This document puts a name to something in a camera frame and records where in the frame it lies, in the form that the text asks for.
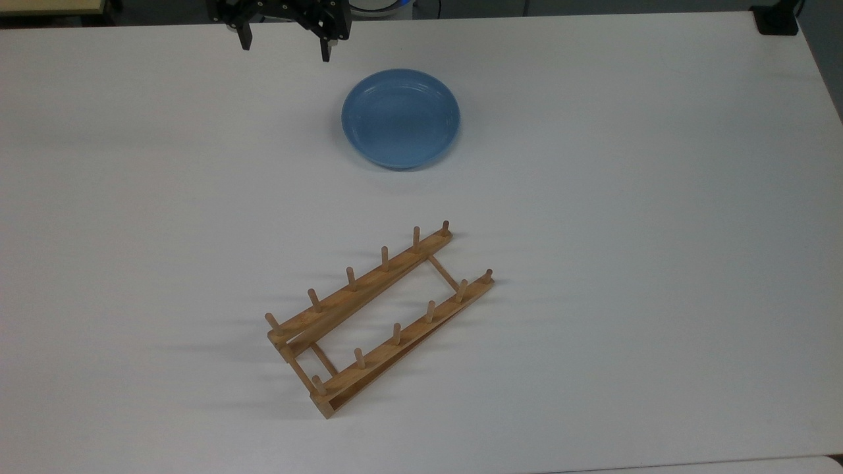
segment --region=white table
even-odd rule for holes
[[[843,467],[827,457],[803,457],[592,472],[600,474],[841,474]]]
[[[0,471],[532,472],[843,452],[843,127],[749,13],[0,31]],[[413,67],[446,159],[339,111]],[[322,419],[266,340],[449,219],[496,287]],[[428,267],[337,365],[449,289]],[[306,369],[318,374],[313,365]]]

